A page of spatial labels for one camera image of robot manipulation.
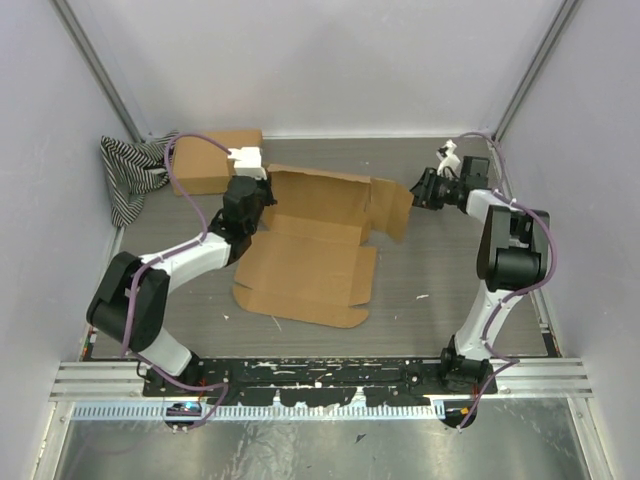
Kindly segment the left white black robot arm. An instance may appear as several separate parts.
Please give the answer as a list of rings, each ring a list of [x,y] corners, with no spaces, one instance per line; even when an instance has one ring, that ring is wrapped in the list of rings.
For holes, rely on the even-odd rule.
[[[238,261],[251,246],[264,209],[275,203],[270,178],[233,176],[222,207],[199,236],[155,254],[123,251],[113,257],[87,322],[159,369],[176,395],[194,394],[201,383],[199,359],[163,326],[169,294]]]

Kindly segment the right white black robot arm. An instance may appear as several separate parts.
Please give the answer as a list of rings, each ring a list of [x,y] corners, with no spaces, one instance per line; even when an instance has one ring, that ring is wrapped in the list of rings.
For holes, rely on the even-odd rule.
[[[547,277],[549,214],[531,213],[488,186],[489,160],[466,156],[461,170],[427,168],[411,188],[414,207],[451,205],[482,223],[479,289],[462,327],[440,355],[438,376],[451,394],[483,384],[493,347],[513,307]]]

